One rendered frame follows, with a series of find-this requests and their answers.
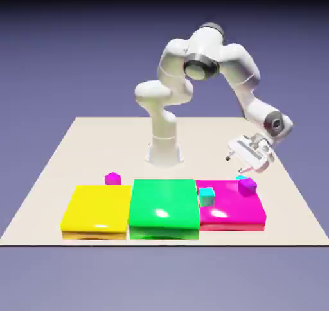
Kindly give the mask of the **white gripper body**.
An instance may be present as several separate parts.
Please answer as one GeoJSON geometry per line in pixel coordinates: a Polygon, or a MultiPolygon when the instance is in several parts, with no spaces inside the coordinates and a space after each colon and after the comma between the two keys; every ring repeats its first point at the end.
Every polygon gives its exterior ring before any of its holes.
{"type": "Polygon", "coordinates": [[[264,172],[274,162],[274,150],[262,135],[251,137],[241,135],[228,143],[228,149],[233,150],[245,166],[252,166],[254,172],[264,172]]]}

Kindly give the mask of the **small purple cube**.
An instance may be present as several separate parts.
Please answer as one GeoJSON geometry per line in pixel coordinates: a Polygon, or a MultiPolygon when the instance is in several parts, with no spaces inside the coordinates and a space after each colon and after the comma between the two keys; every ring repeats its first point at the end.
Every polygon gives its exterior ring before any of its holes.
{"type": "Polygon", "coordinates": [[[251,178],[243,178],[238,180],[238,191],[244,197],[255,195],[257,191],[257,183],[251,178]]]}

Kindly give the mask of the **small magenta cube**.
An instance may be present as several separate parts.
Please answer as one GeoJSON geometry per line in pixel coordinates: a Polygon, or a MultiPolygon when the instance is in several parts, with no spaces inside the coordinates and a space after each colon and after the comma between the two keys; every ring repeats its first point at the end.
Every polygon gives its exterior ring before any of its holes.
{"type": "Polygon", "coordinates": [[[116,172],[108,173],[105,177],[106,185],[120,185],[121,184],[121,175],[116,172]]]}

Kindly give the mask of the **large magenta box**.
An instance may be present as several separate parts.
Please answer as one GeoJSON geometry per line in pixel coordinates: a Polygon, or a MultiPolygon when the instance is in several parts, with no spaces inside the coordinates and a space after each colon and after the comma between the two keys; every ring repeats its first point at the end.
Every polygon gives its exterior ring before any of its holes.
{"type": "Polygon", "coordinates": [[[238,180],[197,180],[200,187],[212,187],[212,206],[200,208],[201,231],[263,231],[266,213],[257,194],[244,197],[238,191],[238,180]]]}

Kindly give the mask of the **large green box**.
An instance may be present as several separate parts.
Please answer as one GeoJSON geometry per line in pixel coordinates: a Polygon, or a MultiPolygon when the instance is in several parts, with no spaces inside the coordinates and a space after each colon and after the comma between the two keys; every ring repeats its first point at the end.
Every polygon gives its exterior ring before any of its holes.
{"type": "Polygon", "coordinates": [[[135,179],[129,209],[132,240],[197,240],[200,210],[193,179],[135,179]]]}

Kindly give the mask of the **large yellow box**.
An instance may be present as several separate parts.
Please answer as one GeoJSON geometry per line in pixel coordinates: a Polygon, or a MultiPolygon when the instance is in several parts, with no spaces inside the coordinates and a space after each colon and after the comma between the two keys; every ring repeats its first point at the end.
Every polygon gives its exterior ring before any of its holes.
{"type": "Polygon", "coordinates": [[[126,239],[131,193],[127,185],[77,186],[60,223],[63,239],[126,239]]]}

